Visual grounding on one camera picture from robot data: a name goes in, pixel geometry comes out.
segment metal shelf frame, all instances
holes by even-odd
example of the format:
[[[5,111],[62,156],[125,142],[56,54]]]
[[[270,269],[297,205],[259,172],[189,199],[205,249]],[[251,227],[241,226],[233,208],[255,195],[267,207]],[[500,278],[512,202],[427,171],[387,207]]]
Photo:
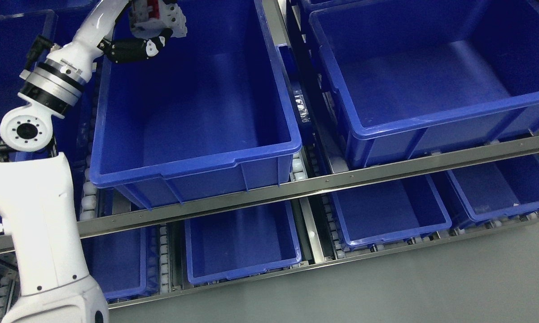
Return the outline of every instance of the metal shelf frame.
[[[539,135],[361,170],[308,178],[279,186],[257,188],[249,190],[249,192],[236,192],[185,202],[184,204],[156,207],[152,211],[140,210],[109,215],[107,217],[81,221],[78,223],[78,228],[81,238],[94,237],[117,231],[181,221],[241,209],[243,207],[315,196],[346,188],[356,188],[358,186],[495,162],[497,160],[534,153],[539,153]],[[12,238],[10,236],[0,236],[0,254],[11,251],[13,251]]]
[[[285,28],[286,23],[284,17],[281,14],[281,11],[279,10],[277,0],[270,1],[275,2],[277,12],[280,13],[278,14],[278,23],[281,25],[282,28]],[[292,7],[289,6],[287,9],[289,14],[293,14],[294,9]],[[288,35],[281,30],[278,31],[278,33],[279,32],[283,34],[273,35],[274,39],[276,40],[276,45],[282,43],[281,39],[286,39],[286,42],[291,45]],[[321,101],[320,104],[325,104],[322,98],[316,98],[316,96],[313,96],[312,98],[306,96],[306,98],[308,98],[310,105],[312,103],[315,103],[316,101]],[[171,239],[169,239],[169,272],[171,273],[172,282],[170,286],[170,291],[155,296],[113,303],[110,304],[111,309],[156,301],[159,299],[181,296],[185,294],[191,294],[194,292],[201,292],[203,290],[208,290],[216,287],[228,286],[232,284],[241,284],[243,282],[249,282],[253,280],[282,276],[285,274],[313,270],[346,262],[353,262],[382,255],[389,255],[401,251],[409,251],[424,247],[431,247],[433,245],[460,241],[473,237],[480,237],[492,233],[507,231],[513,228],[523,227],[525,225],[539,223],[538,212],[538,214],[536,214],[534,217],[521,216],[507,220],[503,222],[500,227],[491,225],[475,227],[463,232],[437,232],[431,235],[429,239],[423,239],[419,241],[417,241],[417,239],[413,239],[413,241],[410,241],[410,243],[392,244],[388,246],[388,248],[386,248],[385,250],[374,248],[372,250],[366,249],[363,251],[347,252],[345,255],[343,255],[343,258],[338,257],[337,254],[333,256],[326,256],[324,255],[324,253],[326,252],[322,248],[322,242],[331,242],[333,241],[332,237],[330,235],[324,236],[322,234],[307,234],[310,232],[317,233],[318,225],[316,224],[315,219],[319,218],[320,216],[323,216],[322,214],[316,212],[314,206],[310,205],[310,200],[315,199],[315,196],[318,197],[321,194],[335,192],[347,188],[355,188],[358,186],[376,184],[389,180],[396,180],[400,178],[407,178],[411,176],[429,174],[432,172],[450,170],[453,168],[495,162],[497,160],[539,153],[539,134],[512,141],[493,143],[476,148],[454,151],[451,153],[441,153],[432,156],[420,157],[417,159],[400,161],[397,163],[384,164],[380,166],[349,171],[347,165],[343,161],[343,156],[340,155],[341,150],[339,146],[336,146],[335,144],[335,134],[331,133],[331,127],[325,126],[325,124],[330,120],[328,121],[327,118],[325,118],[323,115],[315,116],[315,111],[313,110],[316,110],[316,108],[309,108],[310,112],[312,113],[312,120],[315,125],[315,133],[318,139],[316,145],[319,145],[319,147],[321,148],[320,150],[323,152],[323,155],[325,157],[325,163],[327,164],[327,166],[329,166],[329,168],[331,168],[329,171],[332,172],[332,175],[315,176],[305,180],[297,180],[281,185],[257,188],[249,190],[248,192],[236,192],[223,196],[214,196],[201,200],[189,201],[185,202],[184,204],[156,207],[151,211],[129,211],[109,215],[106,217],[96,218],[89,221],[81,221],[78,223],[81,238],[94,237],[117,231],[127,231],[139,227],[147,227],[150,225],[158,225],[164,223],[169,223],[168,227],[174,229],[175,227],[180,227],[180,223],[176,223],[176,221],[182,221],[189,218],[200,217],[224,211],[241,209],[243,207],[263,205],[272,202],[298,200],[297,216],[301,219],[300,221],[304,225],[296,225],[296,227],[298,227],[298,231],[303,231],[305,233],[304,235],[300,235],[300,239],[302,244],[304,244],[309,251],[308,255],[304,255],[304,262],[302,263],[302,265],[296,268],[286,268],[283,270],[268,272],[266,274],[251,276],[248,278],[194,287],[183,282],[183,271],[185,270],[183,266],[183,260],[181,260],[181,266],[179,266],[180,264],[177,264],[179,268],[175,268],[174,264],[171,263],[171,259],[174,259],[176,256],[180,259],[183,259],[184,257],[183,248],[181,248],[183,242],[179,241],[179,237],[175,237],[175,239],[173,239],[174,237],[171,236]],[[302,153],[302,155],[304,156],[304,158],[306,158],[306,166],[310,165],[311,162],[308,163],[306,154]],[[12,251],[13,242],[11,237],[5,235],[0,236],[0,254]]]

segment shelf rack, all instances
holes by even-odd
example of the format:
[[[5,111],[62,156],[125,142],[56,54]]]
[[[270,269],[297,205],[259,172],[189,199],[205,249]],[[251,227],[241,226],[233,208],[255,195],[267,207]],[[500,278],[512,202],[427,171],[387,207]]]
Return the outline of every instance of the shelf rack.
[[[298,30],[299,24],[298,14],[295,13],[296,8],[288,5],[284,17],[281,14],[277,14],[278,12],[281,13],[277,0],[268,1],[267,4],[264,5],[268,16],[273,14],[275,15],[273,18],[277,17],[279,26],[276,28],[272,27],[272,35],[276,41],[276,45],[282,45],[282,39],[285,39],[286,43],[294,50],[294,55],[297,58],[299,55],[304,55],[299,45],[302,35],[300,35],[300,31]],[[286,27],[288,33],[285,33],[282,27]],[[311,83],[315,83],[313,86],[316,86],[318,80],[302,80],[302,89],[307,90],[308,87],[312,86]],[[112,303],[110,304],[110,308],[156,301],[159,299],[200,292],[210,288],[240,284],[243,282],[313,270],[325,266],[333,266],[335,264],[353,262],[401,251],[430,247],[539,223],[539,212],[537,212],[526,216],[522,215],[514,219],[507,219],[502,223],[488,223],[482,227],[473,227],[471,229],[466,229],[465,231],[452,230],[436,232],[425,239],[412,237],[409,241],[386,245],[384,248],[374,246],[371,249],[366,249],[364,251],[347,253],[336,252],[334,243],[335,228],[330,227],[330,222],[327,221],[326,211],[323,210],[323,204],[319,205],[322,194],[346,188],[355,188],[358,186],[385,182],[388,180],[539,153],[539,133],[503,143],[493,143],[451,153],[441,153],[397,163],[364,168],[361,170],[348,171],[349,168],[343,161],[340,153],[341,149],[337,146],[336,140],[334,139],[335,134],[330,130],[331,127],[327,125],[328,122],[331,122],[330,119],[328,120],[326,116],[316,113],[318,110],[316,106],[325,105],[326,100],[323,100],[321,93],[316,96],[315,94],[311,95],[304,91],[304,94],[310,109],[312,123],[315,127],[314,131],[317,139],[315,144],[319,145],[320,151],[323,152],[325,163],[327,167],[329,167],[329,171],[332,175],[314,176],[307,178],[306,180],[298,180],[279,186],[269,186],[249,190],[248,192],[236,192],[223,196],[214,196],[202,200],[186,202],[182,205],[176,204],[157,207],[152,211],[140,210],[118,213],[78,223],[81,238],[167,223],[167,231],[169,232],[168,241],[170,243],[170,260],[168,264],[169,273],[171,274],[170,288],[165,288],[161,294],[154,296]],[[312,164],[314,163],[312,163],[311,157],[309,156],[311,154],[307,153],[308,151],[312,151],[312,148],[305,147],[304,151],[302,156],[304,157],[306,168],[312,169]],[[233,281],[218,282],[217,284],[208,284],[205,286],[191,286],[187,282],[187,278],[184,277],[183,248],[180,246],[183,239],[179,237],[182,226],[179,221],[222,211],[285,200],[292,200],[294,205],[297,229],[302,243],[302,249],[304,250],[303,262],[300,266],[283,268],[282,270],[272,271],[266,274]],[[0,236],[0,254],[12,251],[13,242],[11,237],[4,235]]]

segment empty blue bin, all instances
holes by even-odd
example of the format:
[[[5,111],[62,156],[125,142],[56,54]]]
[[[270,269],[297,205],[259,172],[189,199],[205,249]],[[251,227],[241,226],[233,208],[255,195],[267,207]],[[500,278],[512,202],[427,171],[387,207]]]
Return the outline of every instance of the empty blue bin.
[[[524,156],[432,174],[454,227],[539,210],[539,158]]]
[[[451,227],[428,175],[350,188],[331,196],[339,239],[350,251]]]
[[[157,229],[143,227],[83,240],[92,277],[109,301],[160,290]]]
[[[56,12],[92,6],[95,0],[0,0],[0,15],[26,14],[38,10]]]
[[[148,209],[287,182],[302,141],[261,1],[178,3],[187,37],[104,62],[91,181]]]
[[[539,129],[536,2],[362,1],[310,24],[353,168]]]
[[[192,284],[253,276],[302,260],[289,201],[187,220],[185,250]]]

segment white robotic arm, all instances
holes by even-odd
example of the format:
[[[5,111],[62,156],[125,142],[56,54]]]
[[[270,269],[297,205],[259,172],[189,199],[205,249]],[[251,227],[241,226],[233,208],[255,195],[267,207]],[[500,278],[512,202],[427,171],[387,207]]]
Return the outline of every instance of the white robotic arm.
[[[8,112],[0,125],[0,215],[13,237],[21,281],[21,298],[4,323],[109,321],[103,293],[85,264],[70,168],[66,156],[56,153],[52,116],[64,118],[76,104],[95,58],[106,54],[115,63],[149,59],[170,37],[186,35],[177,4],[159,0],[153,8],[149,2],[101,0],[71,43],[59,48],[38,37],[29,54],[18,94],[28,104]],[[130,4],[132,32],[150,38],[112,41],[115,22]],[[46,62],[30,72],[44,49],[52,49]],[[45,147],[50,158],[9,162],[12,151]]]

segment white plastic housing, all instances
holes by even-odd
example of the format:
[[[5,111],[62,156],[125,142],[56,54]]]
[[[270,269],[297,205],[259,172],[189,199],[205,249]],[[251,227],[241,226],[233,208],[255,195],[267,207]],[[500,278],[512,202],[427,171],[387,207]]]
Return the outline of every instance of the white plastic housing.
[[[22,296],[2,319],[2,323],[109,323],[109,321],[104,294],[91,276],[48,292]]]
[[[38,151],[46,147],[52,139],[52,115],[58,118],[64,118],[64,116],[23,94],[19,93],[18,96],[29,103],[26,106],[10,110],[4,115],[0,123],[0,136],[8,146],[17,151]],[[36,126],[39,131],[38,135],[27,140],[19,137],[17,128],[21,123],[31,123]]]
[[[86,82],[92,78],[92,62],[103,52],[97,47],[114,30],[115,21],[129,0],[101,0],[90,12],[72,42],[48,54],[51,59],[76,71]]]
[[[0,162],[0,215],[12,234],[23,296],[89,275],[76,224],[72,176],[63,153]]]

